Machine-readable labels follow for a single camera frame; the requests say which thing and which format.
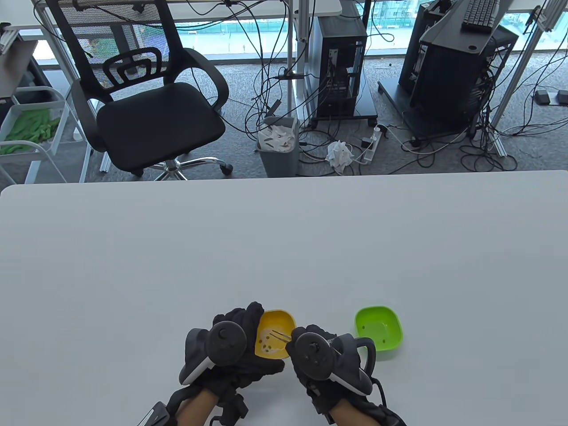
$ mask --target chrome chair base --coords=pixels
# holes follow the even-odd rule
[[[161,170],[162,173],[154,179],[155,181],[166,181],[168,179],[177,179],[179,181],[187,181],[188,179],[183,175],[183,170],[191,169],[192,167],[201,166],[203,164],[218,164],[221,172],[225,176],[233,173],[233,166],[223,160],[215,157],[204,157],[196,160],[189,160],[179,162],[176,160],[167,160],[151,166],[151,169]]]

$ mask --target caster wheel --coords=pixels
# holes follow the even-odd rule
[[[219,166],[219,168],[221,168],[221,171],[225,176],[229,176],[231,173],[233,173],[233,166],[231,164],[227,164],[226,166]]]

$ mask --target black keyboard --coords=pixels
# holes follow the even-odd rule
[[[495,18],[499,12],[499,0],[470,0],[462,28],[473,32],[493,31]]]

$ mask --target skin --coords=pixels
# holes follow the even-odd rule
[[[203,390],[196,398],[182,405],[177,414],[178,426],[203,426],[215,408],[218,398]],[[374,419],[364,415],[345,399],[339,401],[330,412],[337,426],[380,426]]]

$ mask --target trash can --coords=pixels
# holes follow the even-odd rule
[[[256,142],[256,148],[260,152],[260,158],[264,165],[264,170],[269,178],[295,177],[298,171],[298,162],[300,156],[299,143],[299,123],[298,120],[291,117],[266,117],[264,119],[265,126],[283,126],[294,130],[294,147],[289,152],[264,151],[260,147],[260,143]]]

